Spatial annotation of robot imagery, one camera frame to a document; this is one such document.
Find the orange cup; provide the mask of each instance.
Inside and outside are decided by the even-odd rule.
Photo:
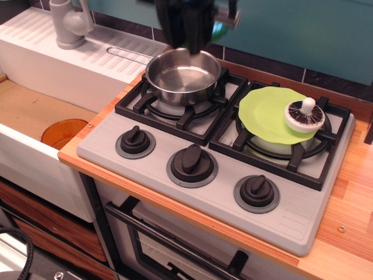
[[[87,124],[87,121],[77,118],[58,121],[43,132],[41,142],[60,150]]]

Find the burner grate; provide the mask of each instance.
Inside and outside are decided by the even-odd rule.
[[[157,128],[158,130],[186,139],[196,144],[206,146],[210,141],[216,128],[221,123],[223,116],[226,115],[227,109],[234,104],[234,100],[243,92],[248,90],[248,79],[229,74],[227,68],[222,68],[218,80],[219,93],[214,94],[208,101],[212,104],[211,108],[201,113],[196,113],[193,106],[185,109],[184,115],[170,115],[157,110],[152,103],[157,100],[151,92],[148,92],[146,77],[143,75],[142,80],[115,105],[115,112],[124,117],[138,121],[142,124]],[[237,85],[237,89],[229,98],[224,97],[225,85],[232,83]],[[196,133],[189,129],[190,124],[194,121],[201,121],[203,118],[214,116],[212,122],[202,133]]]
[[[209,148],[211,150],[220,152],[224,155],[227,155],[231,158],[235,158],[247,164],[256,166],[260,169],[266,170],[278,176],[281,176],[285,179],[300,183],[304,186],[313,188],[314,190],[320,191],[322,189],[323,183],[328,175],[330,165],[332,164],[333,157],[335,155],[339,139],[343,133],[343,130],[346,126],[346,122],[349,118],[351,111],[347,108],[339,107],[328,102],[328,99],[321,97],[318,101],[318,106],[320,106],[325,113],[333,114],[342,118],[342,122],[337,130],[337,133],[331,132],[330,122],[326,122],[325,130],[320,130],[316,133],[315,138],[320,141],[320,144],[316,148],[312,148],[310,151],[306,152],[301,144],[292,146],[291,155],[278,155],[270,152],[265,152],[260,147],[256,146],[250,141],[253,135],[247,131],[247,129],[239,129],[237,132],[238,136],[233,141],[232,145],[224,143],[222,141],[222,136],[228,127],[237,122],[238,118],[238,105],[240,100],[246,95],[249,94],[251,90],[263,88],[268,86],[256,81],[250,83],[248,93],[240,96],[235,102],[234,106],[231,106],[227,117],[221,124],[220,128],[213,135],[210,140]],[[247,147],[250,149],[259,152],[260,154],[266,154],[269,158],[275,158],[279,160],[287,160],[287,164],[280,164],[277,161],[272,161],[270,159],[261,157],[250,152]],[[298,167],[301,162],[312,156],[317,155],[320,152],[328,153],[328,156],[324,162],[324,166],[319,177],[312,177],[305,173],[299,171]]]

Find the black cable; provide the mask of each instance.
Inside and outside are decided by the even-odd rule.
[[[27,260],[26,260],[26,263],[24,264],[21,274],[18,277],[18,280],[26,280],[27,277],[29,276],[29,271],[30,271],[31,264],[33,261],[33,256],[34,256],[34,244],[30,236],[26,232],[20,229],[12,228],[12,227],[0,227],[0,233],[10,233],[12,235],[14,234],[22,238],[26,242]]]

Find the white faucet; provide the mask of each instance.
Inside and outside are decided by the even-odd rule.
[[[94,28],[87,0],[80,0],[80,4],[83,12],[75,12],[71,0],[50,0],[56,42],[64,50],[80,47]]]

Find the toy stove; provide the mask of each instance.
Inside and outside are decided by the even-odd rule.
[[[321,97],[317,105],[327,120],[310,145],[295,144],[281,152],[268,149],[237,117],[240,100],[265,86],[223,68],[212,98],[185,108],[158,101],[143,77],[76,151],[225,223],[306,255],[356,120],[349,109]]]

